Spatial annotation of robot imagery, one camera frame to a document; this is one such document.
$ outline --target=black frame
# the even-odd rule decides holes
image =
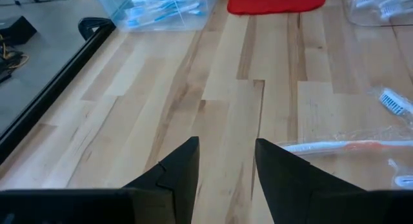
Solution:
[[[13,152],[115,28],[112,22],[99,27],[7,129],[1,133],[0,164]]]

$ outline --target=wire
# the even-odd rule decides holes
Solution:
[[[4,38],[3,38],[3,36],[0,34],[0,41],[1,41],[1,40],[4,40]],[[9,53],[6,52],[6,51],[7,51],[7,48],[6,48],[6,43],[5,43],[4,41],[2,42],[2,46],[3,46],[3,59],[5,59],[5,60],[10,59]],[[23,66],[24,64],[27,63],[27,61],[28,61],[29,58],[30,58],[30,57],[29,57],[28,55],[22,54],[22,55],[21,55],[20,62],[19,62],[17,65],[8,65],[8,69],[14,70],[14,69],[17,69],[17,68]]]

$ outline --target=clear plastic container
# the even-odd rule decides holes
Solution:
[[[200,30],[216,0],[99,0],[124,31]]]
[[[413,25],[413,0],[343,0],[343,6],[356,25]]]

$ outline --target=concrete floor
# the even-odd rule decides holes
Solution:
[[[41,89],[85,42],[77,30],[83,17],[107,17],[97,0],[66,0],[46,3],[2,4],[0,19],[23,15],[36,29],[25,45],[16,48],[30,56],[12,78],[0,84],[0,133],[36,97]]]

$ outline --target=red towel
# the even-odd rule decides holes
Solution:
[[[304,12],[318,8],[325,0],[229,0],[231,14],[273,14],[281,12]]]

